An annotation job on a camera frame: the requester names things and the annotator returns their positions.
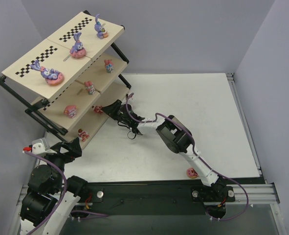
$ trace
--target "wooden shelf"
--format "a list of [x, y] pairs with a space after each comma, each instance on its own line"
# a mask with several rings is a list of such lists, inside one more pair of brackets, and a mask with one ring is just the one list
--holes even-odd
[[[99, 97], [99, 92], [88, 94], [83, 85], [74, 82], [64, 92], [62, 92], [62, 94], [56, 98], [56, 100], [39, 111], [59, 126], [67, 130], [71, 130]], [[64, 115], [63, 112], [67, 105], [77, 106], [78, 110], [76, 117], [69, 118]]]
[[[125, 95], [128, 92], [129, 89], [127, 87], [113, 82], [96, 101], [95, 105], [108, 106], [114, 103], [117, 99], [122, 100], [125, 98]], [[82, 149], [84, 149], [108, 118], [109, 116], [106, 114], [97, 114], [93, 111], [93, 109], [90, 109], [80, 119], [75, 127], [64, 136], [64, 138], [67, 141], [73, 140], [74, 138], [78, 137], [78, 130], [82, 128], [90, 135], [90, 138], [85, 142], [80, 141], [80, 146]]]
[[94, 30], [95, 18], [80, 12], [53, 34], [48, 36], [47, 39], [70, 50], [75, 44], [73, 35], [77, 32], [82, 32], [80, 41], [87, 51], [86, 56], [94, 61], [124, 32], [123, 26], [102, 19], [99, 19], [99, 22], [101, 25], [104, 25], [105, 30], [108, 32], [109, 36], [107, 38], [99, 39]]
[[[106, 72], [106, 69], [104, 67], [105, 59], [110, 59], [113, 61], [114, 71], [112, 73]], [[84, 84], [84, 82], [86, 81], [91, 81], [95, 85], [96, 90], [102, 94], [115, 80], [115, 78], [119, 74], [121, 74], [121, 72], [126, 68], [126, 66], [127, 63], [125, 61], [103, 53], [83, 74], [81, 74], [76, 79], [76, 81], [81, 84]]]
[[[88, 57], [81, 59], [69, 57], [65, 60], [67, 56], [69, 56], [68, 49], [44, 39], [2, 73], [37, 95], [49, 101], [54, 101], [66, 87], [92, 64]], [[39, 71], [30, 68], [32, 61], [36, 60], [37, 57], [41, 66], [63, 73], [65, 79], [62, 84], [49, 86]]]

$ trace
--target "toy on table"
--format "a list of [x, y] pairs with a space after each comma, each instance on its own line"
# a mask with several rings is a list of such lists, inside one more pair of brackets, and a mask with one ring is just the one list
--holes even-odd
[[102, 106], [92, 106], [92, 108], [94, 108], [93, 109], [93, 111], [95, 112], [95, 113], [97, 113], [97, 114], [103, 114], [103, 111], [102, 111]]
[[103, 38], [107, 38], [109, 36], [109, 34], [107, 33], [107, 31], [102, 27], [101, 23], [99, 22], [99, 17], [100, 14], [97, 14], [95, 16], [95, 25], [94, 25], [94, 29], [95, 31], [97, 31], [97, 36], [99, 39], [103, 39]]
[[74, 34], [75, 45], [70, 49], [70, 54], [74, 58], [82, 58], [86, 54], [86, 49], [83, 47], [82, 42], [79, 40], [81, 32]]
[[84, 142], [84, 141], [86, 141], [86, 139], [90, 138], [88, 132], [84, 131], [83, 129], [78, 130], [78, 136], [82, 142]]
[[54, 69], [46, 69], [45, 67], [40, 66], [38, 60], [36, 60], [30, 67], [32, 70], [40, 71], [41, 76], [50, 86], [61, 84], [64, 80], [64, 75], [61, 72]]
[[192, 167], [187, 169], [186, 173], [187, 173], [187, 176], [191, 179], [195, 179], [198, 176], [198, 174], [196, 173], [196, 171]]
[[76, 105], [68, 105], [64, 110], [64, 114], [67, 115], [69, 118], [76, 117], [77, 114], [77, 106]]
[[114, 64], [112, 60], [104, 60], [106, 72], [111, 73], [114, 71]]
[[95, 87], [91, 81], [84, 82], [84, 85], [85, 85], [86, 90], [88, 91], [88, 94], [95, 93]]

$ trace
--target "white table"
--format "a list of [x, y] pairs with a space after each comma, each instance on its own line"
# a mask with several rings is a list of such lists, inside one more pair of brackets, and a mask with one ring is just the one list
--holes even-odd
[[[124, 74], [131, 83], [133, 110], [153, 118], [174, 115], [193, 134], [202, 156], [231, 178], [259, 177], [226, 75]], [[127, 138], [128, 130], [108, 119], [84, 149], [65, 166], [65, 175], [88, 182], [186, 180], [189, 164], [159, 136]], [[50, 145], [57, 138], [48, 134]]]

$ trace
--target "blue and pink figurine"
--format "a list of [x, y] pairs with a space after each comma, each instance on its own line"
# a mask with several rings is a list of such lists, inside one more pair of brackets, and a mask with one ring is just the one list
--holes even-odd
[[50, 86], [59, 85], [64, 80], [64, 75], [61, 72], [40, 66], [38, 60], [36, 60], [30, 67], [33, 70], [39, 71], [41, 76], [45, 79], [46, 83], [49, 84]]
[[103, 39], [103, 38], [107, 38], [109, 36], [109, 34], [107, 33], [107, 31], [102, 27], [101, 23], [99, 22], [99, 17], [100, 14], [97, 14], [95, 16], [95, 25], [94, 25], [94, 29], [95, 31], [97, 31], [97, 36], [99, 39]]
[[86, 49], [83, 47], [82, 42], [79, 40], [81, 32], [74, 34], [75, 45], [70, 49], [70, 54], [74, 58], [82, 58], [86, 54]]

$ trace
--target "metal bolt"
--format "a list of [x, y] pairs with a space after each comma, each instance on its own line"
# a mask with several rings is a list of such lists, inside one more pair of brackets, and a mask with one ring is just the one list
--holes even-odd
[[98, 191], [97, 193], [96, 193], [96, 196], [98, 197], [98, 198], [102, 198], [103, 197], [103, 192], [102, 191]]
[[234, 197], [234, 192], [233, 192], [232, 190], [229, 190], [229, 191], [228, 191], [228, 196], [229, 196], [229, 197]]
[[198, 197], [198, 195], [199, 195], [199, 192], [198, 192], [198, 191], [194, 190], [194, 191], [192, 192], [192, 196], [193, 196], [193, 197]]

